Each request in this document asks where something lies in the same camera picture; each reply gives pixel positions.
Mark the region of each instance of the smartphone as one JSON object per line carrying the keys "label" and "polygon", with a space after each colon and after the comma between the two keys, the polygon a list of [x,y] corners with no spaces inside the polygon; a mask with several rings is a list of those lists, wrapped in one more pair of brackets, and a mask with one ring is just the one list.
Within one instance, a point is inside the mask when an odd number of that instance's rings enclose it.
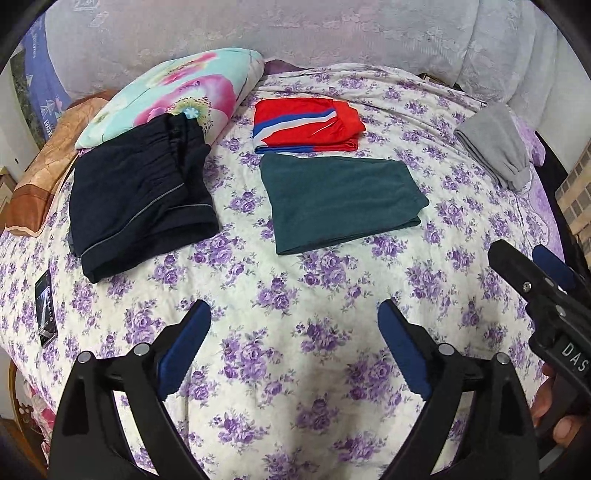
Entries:
{"label": "smartphone", "polygon": [[47,270],[35,283],[35,307],[41,346],[45,348],[57,337],[56,316],[51,295],[51,277]]}

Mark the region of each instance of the pillow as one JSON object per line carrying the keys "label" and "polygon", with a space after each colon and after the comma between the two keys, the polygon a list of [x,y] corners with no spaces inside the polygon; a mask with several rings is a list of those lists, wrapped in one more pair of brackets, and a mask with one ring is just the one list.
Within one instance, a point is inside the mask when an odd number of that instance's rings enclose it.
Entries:
{"label": "pillow", "polygon": [[115,95],[82,132],[76,148],[96,147],[166,112],[197,118],[211,145],[263,69],[262,56],[243,48],[165,61]]}
{"label": "pillow", "polygon": [[13,235],[39,236],[54,196],[76,158],[74,142],[106,104],[107,100],[91,98],[62,114],[53,135],[29,165],[6,206],[6,230]]}

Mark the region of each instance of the wooden chair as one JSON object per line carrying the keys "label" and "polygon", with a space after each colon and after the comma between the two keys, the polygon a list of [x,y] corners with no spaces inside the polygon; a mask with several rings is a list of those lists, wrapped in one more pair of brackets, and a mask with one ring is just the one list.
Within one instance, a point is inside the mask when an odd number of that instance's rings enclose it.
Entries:
{"label": "wooden chair", "polygon": [[14,438],[21,452],[35,466],[39,473],[46,478],[47,462],[41,450],[43,435],[39,426],[31,418],[33,408],[20,403],[17,399],[17,371],[17,366],[11,360],[10,366],[8,367],[8,392],[10,394],[15,420],[2,419],[2,422],[12,438]]}

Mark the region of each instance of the white wall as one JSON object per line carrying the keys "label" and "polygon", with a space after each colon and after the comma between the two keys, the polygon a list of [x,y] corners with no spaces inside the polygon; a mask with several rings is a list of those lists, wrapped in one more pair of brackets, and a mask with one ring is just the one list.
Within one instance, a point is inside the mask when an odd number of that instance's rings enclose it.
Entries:
{"label": "white wall", "polygon": [[3,419],[14,419],[8,393],[8,365],[10,365],[10,357],[0,348],[0,416]]}
{"label": "white wall", "polygon": [[39,149],[22,115],[10,64],[0,74],[0,111],[0,165],[18,181]]}
{"label": "white wall", "polygon": [[538,133],[570,172],[591,138],[591,80],[562,35],[556,80]]}

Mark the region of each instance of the floral bedspread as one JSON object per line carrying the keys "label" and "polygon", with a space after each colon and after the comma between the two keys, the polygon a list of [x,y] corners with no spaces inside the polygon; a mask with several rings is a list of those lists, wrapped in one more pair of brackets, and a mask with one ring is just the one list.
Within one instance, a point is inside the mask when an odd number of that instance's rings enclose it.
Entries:
{"label": "floral bedspread", "polygon": [[[318,94],[359,110],[367,131],[351,155],[402,160],[430,205],[420,226],[278,257],[252,146],[254,105]],[[211,331],[166,402],[205,471],[243,480],[378,478],[422,406],[379,334],[384,299],[462,352],[509,353],[528,398],[541,380],[525,304],[488,267],[486,251],[505,238],[528,255],[538,243],[561,255],[556,224],[537,178],[523,196],[497,190],[456,142],[453,128],[482,106],[406,72],[357,64],[263,79],[206,164],[221,233],[92,285],[67,246],[68,179],[39,238],[0,238],[0,344],[56,409],[80,351],[124,354],[205,299]],[[59,336],[41,349],[33,289],[46,269]],[[150,468],[125,396],[116,400],[137,462]],[[466,412],[462,405],[440,466],[453,456]]]}

